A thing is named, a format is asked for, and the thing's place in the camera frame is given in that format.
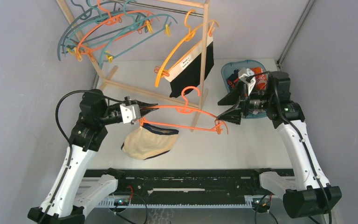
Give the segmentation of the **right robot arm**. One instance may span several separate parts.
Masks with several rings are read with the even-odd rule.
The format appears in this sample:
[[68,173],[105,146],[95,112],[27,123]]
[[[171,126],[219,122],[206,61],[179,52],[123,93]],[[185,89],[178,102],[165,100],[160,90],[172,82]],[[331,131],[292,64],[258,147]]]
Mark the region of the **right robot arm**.
[[267,85],[255,91],[262,73],[241,69],[232,90],[218,105],[228,110],[217,119],[239,125],[251,111],[264,110],[284,142],[295,181],[290,182],[271,169],[264,169],[251,181],[256,194],[266,190],[283,201],[290,218],[316,215],[332,216],[332,209],[342,197],[341,189],[332,186],[320,167],[308,138],[305,116],[300,105],[290,96],[290,77],[282,71],[266,71]]

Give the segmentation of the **orange hanger with clips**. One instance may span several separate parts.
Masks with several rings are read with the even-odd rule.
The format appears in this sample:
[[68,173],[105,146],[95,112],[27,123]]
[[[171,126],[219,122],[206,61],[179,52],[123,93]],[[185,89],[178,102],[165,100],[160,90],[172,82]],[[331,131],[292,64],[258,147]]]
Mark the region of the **orange hanger with clips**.
[[[183,105],[158,105],[158,109],[154,112],[157,115],[152,115],[151,118],[143,117],[138,119],[139,124],[142,126],[144,123],[151,125],[157,125],[162,127],[172,127],[187,129],[190,131],[204,131],[212,132],[216,134],[228,133],[228,126],[224,121],[217,120],[217,116],[204,111],[202,109],[192,107],[189,104],[188,98],[185,96],[185,91],[194,90],[198,97],[201,97],[200,90],[195,86],[186,87],[182,93],[181,98],[184,100]],[[198,126],[197,121],[195,123],[190,121],[190,118],[198,120],[202,116],[206,117],[209,122],[208,125]]]

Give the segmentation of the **black white-banded underwear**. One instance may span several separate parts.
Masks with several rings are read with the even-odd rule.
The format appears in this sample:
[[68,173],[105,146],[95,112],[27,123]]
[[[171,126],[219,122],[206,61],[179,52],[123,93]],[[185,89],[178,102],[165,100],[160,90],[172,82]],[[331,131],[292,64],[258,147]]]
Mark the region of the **black white-banded underwear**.
[[[165,77],[165,79],[170,83],[170,98],[179,97],[183,89],[188,86],[199,86],[202,56],[201,42],[202,41],[194,45],[168,70],[169,76]],[[213,36],[208,36],[204,80],[208,77],[213,66]]]

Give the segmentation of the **navy orange-trimmed underwear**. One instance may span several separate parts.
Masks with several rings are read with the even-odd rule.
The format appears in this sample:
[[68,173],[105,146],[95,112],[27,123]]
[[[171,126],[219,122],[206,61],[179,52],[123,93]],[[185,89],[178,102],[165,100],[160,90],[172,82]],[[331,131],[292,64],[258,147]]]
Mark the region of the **navy orange-trimmed underwear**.
[[226,84],[228,86],[228,91],[231,91],[237,84],[237,82],[240,80],[238,73],[240,69],[235,69],[233,73],[226,79]]

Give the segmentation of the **beige underwear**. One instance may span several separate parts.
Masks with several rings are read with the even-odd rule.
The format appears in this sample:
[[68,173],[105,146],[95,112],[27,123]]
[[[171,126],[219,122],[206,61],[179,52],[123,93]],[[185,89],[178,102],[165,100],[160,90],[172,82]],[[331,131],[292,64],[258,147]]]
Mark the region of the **beige underwear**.
[[129,133],[121,145],[121,150],[129,157],[147,160],[170,152],[176,143],[179,130],[162,128],[144,123]]

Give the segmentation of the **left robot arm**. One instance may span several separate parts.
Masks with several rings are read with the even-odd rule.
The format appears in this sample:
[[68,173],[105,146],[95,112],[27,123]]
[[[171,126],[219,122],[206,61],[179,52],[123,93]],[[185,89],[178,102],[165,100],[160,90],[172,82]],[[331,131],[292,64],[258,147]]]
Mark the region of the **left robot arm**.
[[[69,96],[82,94],[80,113],[70,136],[59,122],[59,109]],[[64,95],[57,103],[55,121],[68,143],[58,176],[47,197],[38,207],[30,208],[28,219],[37,224],[83,224],[90,212],[109,194],[120,195],[127,189],[124,172],[108,169],[85,192],[77,195],[89,163],[106,137],[106,126],[134,124],[153,111],[153,104],[125,97],[117,100],[99,89],[76,90]]]

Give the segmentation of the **yellow hanger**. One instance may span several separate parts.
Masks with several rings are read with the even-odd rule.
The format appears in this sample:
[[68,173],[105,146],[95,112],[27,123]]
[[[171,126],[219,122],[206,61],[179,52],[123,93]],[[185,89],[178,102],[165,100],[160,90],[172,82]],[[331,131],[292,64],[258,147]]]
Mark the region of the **yellow hanger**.
[[[154,82],[154,86],[158,87],[160,80],[161,79],[165,79],[165,77],[168,77],[168,70],[179,60],[177,60],[173,65],[169,65],[172,56],[174,56],[177,52],[177,50],[186,42],[191,42],[192,39],[194,39],[194,37],[196,36],[196,33],[198,30],[203,29],[204,28],[204,24],[200,24],[196,27],[191,27],[188,23],[187,23],[187,19],[190,16],[191,13],[195,13],[196,10],[191,9],[186,13],[186,16],[184,18],[184,26],[187,27],[188,32],[187,34],[176,44],[176,46],[171,50],[171,52],[168,54],[168,56],[166,57],[166,59],[164,60],[164,62],[161,64],[161,66],[156,66],[154,69],[154,72],[156,73],[156,78],[155,78],[155,82]],[[215,30],[215,28],[218,28],[220,25],[216,20],[209,20],[208,23],[206,23],[207,26],[207,32],[205,36],[201,37],[202,41],[202,56],[201,56],[201,74],[200,74],[200,85],[203,85],[204,83],[204,75],[205,75],[205,66],[206,66],[206,55],[207,55],[207,37],[208,36],[213,36],[213,31]]]

